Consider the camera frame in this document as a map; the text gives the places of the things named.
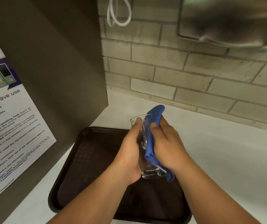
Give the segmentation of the person's left hand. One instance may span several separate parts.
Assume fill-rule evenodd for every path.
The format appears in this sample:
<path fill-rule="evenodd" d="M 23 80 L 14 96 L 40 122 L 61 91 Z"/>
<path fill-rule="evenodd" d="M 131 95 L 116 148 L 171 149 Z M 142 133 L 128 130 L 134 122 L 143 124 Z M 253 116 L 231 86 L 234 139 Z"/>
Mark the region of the person's left hand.
<path fill-rule="evenodd" d="M 129 142 L 129 132 L 124 137 L 121 147 L 110 165 L 118 183 L 129 186 L 141 178 L 139 167 L 139 146 Z"/>

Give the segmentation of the person's right hand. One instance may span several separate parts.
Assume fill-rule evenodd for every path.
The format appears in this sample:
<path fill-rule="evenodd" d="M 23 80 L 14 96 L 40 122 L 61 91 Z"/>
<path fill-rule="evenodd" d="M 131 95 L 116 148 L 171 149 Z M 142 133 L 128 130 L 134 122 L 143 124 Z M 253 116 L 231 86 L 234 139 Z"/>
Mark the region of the person's right hand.
<path fill-rule="evenodd" d="M 175 174 L 195 172 L 197 166 L 187 153 L 178 132 L 169 125 L 163 116 L 160 126 L 163 132 L 163 142 L 160 146 L 155 146 L 159 161 Z"/>

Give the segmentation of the blue cleaning cloth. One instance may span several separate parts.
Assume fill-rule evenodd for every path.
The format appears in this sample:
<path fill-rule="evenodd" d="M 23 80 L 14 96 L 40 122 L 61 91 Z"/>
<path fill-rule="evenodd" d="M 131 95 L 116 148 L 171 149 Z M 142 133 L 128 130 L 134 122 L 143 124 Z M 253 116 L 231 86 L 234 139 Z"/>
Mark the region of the blue cleaning cloth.
<path fill-rule="evenodd" d="M 161 130 L 160 120 L 164 111 L 164 105 L 157 105 L 148 111 L 144 118 L 142 131 L 144 133 L 145 152 L 143 158 L 146 161 L 146 167 L 143 168 L 142 177 L 146 179 L 165 177 L 167 182 L 172 182 L 175 178 L 174 173 L 159 161 L 155 152 L 155 146 L 159 142 L 155 133 Z"/>

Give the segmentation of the clear drinking glass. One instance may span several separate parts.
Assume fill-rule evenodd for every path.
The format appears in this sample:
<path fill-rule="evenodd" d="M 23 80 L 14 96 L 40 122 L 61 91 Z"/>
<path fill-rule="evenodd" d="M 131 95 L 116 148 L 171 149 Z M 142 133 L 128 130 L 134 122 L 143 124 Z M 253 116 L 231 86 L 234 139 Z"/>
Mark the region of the clear drinking glass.
<path fill-rule="evenodd" d="M 164 170 L 162 170 L 160 167 L 154 166 L 145 158 L 147 148 L 146 132 L 150 126 L 151 114 L 143 114 L 133 117 L 131 119 L 132 126 L 135 124 L 138 118 L 141 118 L 143 121 L 143 125 L 137 137 L 137 144 L 139 146 L 139 167 L 142 172 L 142 178 L 151 180 L 165 177 L 166 172 Z"/>

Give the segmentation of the person's left forearm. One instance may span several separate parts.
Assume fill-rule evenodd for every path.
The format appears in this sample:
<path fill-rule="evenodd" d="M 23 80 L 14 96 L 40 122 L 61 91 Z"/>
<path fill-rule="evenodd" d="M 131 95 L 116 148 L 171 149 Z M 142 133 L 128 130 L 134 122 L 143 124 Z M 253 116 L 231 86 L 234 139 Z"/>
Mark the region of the person's left forearm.
<path fill-rule="evenodd" d="M 46 224 L 110 224 L 131 183 L 132 172 L 113 162 Z"/>

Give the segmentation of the person's right forearm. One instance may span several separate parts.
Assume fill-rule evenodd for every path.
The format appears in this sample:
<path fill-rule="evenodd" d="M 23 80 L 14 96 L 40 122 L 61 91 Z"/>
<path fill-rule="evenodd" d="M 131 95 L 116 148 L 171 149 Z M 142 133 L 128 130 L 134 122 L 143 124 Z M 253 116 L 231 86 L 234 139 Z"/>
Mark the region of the person's right forearm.
<path fill-rule="evenodd" d="M 194 161 L 171 164 L 197 224 L 261 224 Z"/>

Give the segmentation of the dark brown plastic tray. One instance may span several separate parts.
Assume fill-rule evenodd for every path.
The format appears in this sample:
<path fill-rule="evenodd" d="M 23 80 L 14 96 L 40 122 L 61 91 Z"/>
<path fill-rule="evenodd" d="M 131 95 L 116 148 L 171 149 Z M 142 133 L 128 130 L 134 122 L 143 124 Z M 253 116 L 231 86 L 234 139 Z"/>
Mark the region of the dark brown plastic tray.
<path fill-rule="evenodd" d="M 48 197 L 58 213 L 114 160 L 128 129 L 88 127 L 79 133 Z M 113 224 L 189 224 L 191 210 L 179 182 L 140 178 L 130 185 Z"/>

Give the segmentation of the dark grey cabinet panel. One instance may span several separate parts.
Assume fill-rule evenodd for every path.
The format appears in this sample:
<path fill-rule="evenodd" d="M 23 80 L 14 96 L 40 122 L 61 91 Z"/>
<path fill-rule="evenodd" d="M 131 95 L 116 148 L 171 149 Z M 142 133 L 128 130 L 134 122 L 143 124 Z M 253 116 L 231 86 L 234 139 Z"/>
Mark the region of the dark grey cabinet panel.
<path fill-rule="evenodd" d="M 0 0 L 0 48 L 57 140 L 0 195 L 0 224 L 108 106 L 97 0 Z"/>

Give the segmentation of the white instruction poster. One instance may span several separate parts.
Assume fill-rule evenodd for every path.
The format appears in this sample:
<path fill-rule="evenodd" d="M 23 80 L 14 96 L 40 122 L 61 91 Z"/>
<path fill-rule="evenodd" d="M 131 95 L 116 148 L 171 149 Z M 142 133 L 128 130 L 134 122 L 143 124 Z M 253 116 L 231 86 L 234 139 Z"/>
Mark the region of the white instruction poster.
<path fill-rule="evenodd" d="M 0 194 L 55 142 L 0 48 Z"/>

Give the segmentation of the grey wall-mounted dispenser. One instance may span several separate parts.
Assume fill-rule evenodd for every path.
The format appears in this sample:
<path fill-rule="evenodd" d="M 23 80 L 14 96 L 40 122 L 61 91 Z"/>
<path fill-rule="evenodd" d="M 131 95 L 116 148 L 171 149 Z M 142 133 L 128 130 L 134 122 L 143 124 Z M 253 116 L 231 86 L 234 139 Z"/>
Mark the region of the grey wall-mounted dispenser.
<path fill-rule="evenodd" d="M 179 37 L 267 50 L 267 0 L 181 0 L 180 4 Z"/>

